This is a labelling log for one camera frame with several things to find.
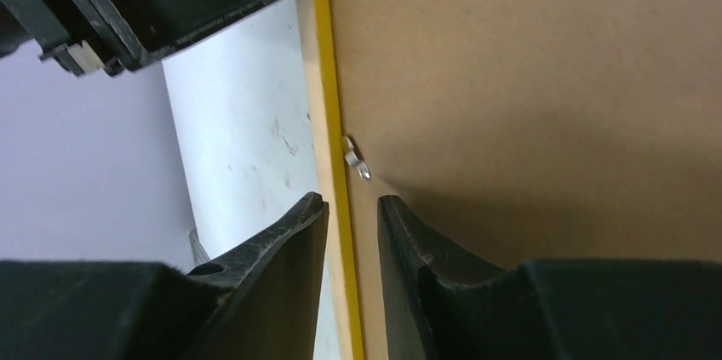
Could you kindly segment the yellow wooden picture frame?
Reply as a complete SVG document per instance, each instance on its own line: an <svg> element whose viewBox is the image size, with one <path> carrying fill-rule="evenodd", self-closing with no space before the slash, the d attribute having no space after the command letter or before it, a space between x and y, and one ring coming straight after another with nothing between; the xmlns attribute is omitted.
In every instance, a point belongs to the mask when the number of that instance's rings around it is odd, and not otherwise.
<svg viewBox="0 0 722 360"><path fill-rule="evenodd" d="M312 144L329 204L326 257L342 359L364 359L362 312L347 186L330 0L296 0Z"/></svg>

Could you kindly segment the brown frame backing board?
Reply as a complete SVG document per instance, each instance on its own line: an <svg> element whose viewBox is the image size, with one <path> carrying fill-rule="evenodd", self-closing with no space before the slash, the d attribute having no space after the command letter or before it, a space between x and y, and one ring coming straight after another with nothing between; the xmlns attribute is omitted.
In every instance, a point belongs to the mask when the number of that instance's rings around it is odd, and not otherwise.
<svg viewBox="0 0 722 360"><path fill-rule="evenodd" d="M502 267L721 258L721 0L330 0L369 359L376 205Z"/></svg>

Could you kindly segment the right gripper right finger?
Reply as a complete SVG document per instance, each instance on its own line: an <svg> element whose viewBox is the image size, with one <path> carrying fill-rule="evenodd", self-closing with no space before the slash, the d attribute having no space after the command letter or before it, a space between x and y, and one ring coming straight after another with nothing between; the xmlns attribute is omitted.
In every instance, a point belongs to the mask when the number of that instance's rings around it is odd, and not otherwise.
<svg viewBox="0 0 722 360"><path fill-rule="evenodd" d="M718 359L721 266L528 260L502 269L377 204L391 359Z"/></svg>

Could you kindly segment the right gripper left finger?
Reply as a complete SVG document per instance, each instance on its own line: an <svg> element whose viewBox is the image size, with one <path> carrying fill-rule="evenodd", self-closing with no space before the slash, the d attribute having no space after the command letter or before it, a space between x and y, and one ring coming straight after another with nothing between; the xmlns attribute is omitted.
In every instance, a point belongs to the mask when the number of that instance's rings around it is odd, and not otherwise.
<svg viewBox="0 0 722 360"><path fill-rule="evenodd" d="M4 359L310 359L329 205L182 273L159 262L1 264Z"/></svg>

